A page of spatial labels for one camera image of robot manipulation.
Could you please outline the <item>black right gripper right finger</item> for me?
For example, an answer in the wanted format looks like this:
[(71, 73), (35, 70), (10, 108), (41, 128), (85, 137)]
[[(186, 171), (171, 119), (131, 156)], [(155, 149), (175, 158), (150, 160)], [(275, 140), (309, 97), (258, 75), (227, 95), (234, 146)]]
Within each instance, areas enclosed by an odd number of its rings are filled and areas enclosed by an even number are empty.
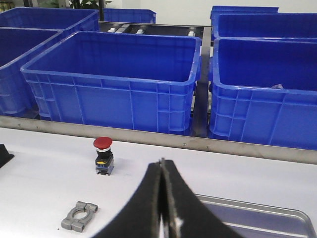
[(165, 238), (240, 238), (192, 192), (172, 160), (161, 159), (160, 208)]

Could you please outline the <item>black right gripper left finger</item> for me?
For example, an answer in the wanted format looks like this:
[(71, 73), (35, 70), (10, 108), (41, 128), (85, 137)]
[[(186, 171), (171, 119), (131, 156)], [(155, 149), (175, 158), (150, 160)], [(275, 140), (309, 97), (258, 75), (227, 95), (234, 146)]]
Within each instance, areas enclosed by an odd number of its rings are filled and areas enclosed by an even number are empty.
[(158, 238), (160, 228), (160, 181), (161, 161), (150, 163), (131, 198), (95, 237)]

